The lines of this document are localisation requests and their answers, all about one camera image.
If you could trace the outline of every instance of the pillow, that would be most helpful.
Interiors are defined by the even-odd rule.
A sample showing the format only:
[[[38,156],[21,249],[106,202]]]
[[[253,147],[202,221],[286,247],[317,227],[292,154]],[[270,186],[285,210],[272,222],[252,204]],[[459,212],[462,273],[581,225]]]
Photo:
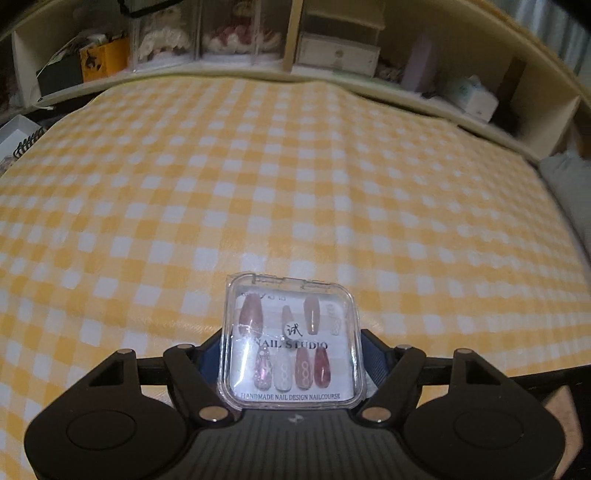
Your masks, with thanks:
[[[591,160],[565,152],[543,159],[540,173],[591,255]]]

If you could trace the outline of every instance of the tissue box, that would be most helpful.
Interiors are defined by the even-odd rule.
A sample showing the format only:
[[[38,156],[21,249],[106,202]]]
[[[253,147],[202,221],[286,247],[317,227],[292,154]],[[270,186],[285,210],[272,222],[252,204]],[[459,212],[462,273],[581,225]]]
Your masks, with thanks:
[[[486,123],[491,120],[499,105],[499,100],[475,79],[452,80],[447,84],[443,96],[469,115]]]

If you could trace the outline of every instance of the yellow gingham blanket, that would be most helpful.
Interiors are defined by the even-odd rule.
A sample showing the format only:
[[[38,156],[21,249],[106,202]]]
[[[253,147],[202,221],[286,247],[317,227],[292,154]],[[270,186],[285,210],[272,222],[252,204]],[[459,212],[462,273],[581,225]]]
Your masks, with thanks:
[[[591,300],[557,208],[516,154],[325,83],[118,86],[0,179],[0,465],[120,347],[222,321],[228,274],[338,282],[363,327],[508,374],[591,360]]]

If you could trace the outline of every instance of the clear acrylic storage box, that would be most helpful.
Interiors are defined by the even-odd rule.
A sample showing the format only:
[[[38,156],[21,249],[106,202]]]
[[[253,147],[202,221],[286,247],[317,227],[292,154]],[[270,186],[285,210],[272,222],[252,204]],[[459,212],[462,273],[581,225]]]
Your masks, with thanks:
[[[134,71],[167,67],[195,59],[198,0],[170,7],[155,0],[133,0],[131,65]]]
[[[204,0],[203,60],[245,64],[279,60],[290,8],[291,0]]]
[[[226,288],[218,390],[242,408],[351,408],[365,398],[359,318],[337,284],[237,274]]]

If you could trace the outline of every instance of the metal screw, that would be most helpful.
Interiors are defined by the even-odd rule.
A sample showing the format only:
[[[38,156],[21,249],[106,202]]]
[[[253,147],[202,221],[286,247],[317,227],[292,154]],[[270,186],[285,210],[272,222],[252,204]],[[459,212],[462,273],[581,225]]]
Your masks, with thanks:
[[[388,420],[392,416],[392,413],[387,408],[370,407],[361,412],[361,416],[367,421],[382,423]]]
[[[207,421],[221,421],[225,419],[228,415],[230,415],[230,412],[228,412],[228,409],[224,407],[211,406],[199,410],[199,416],[203,420]]]

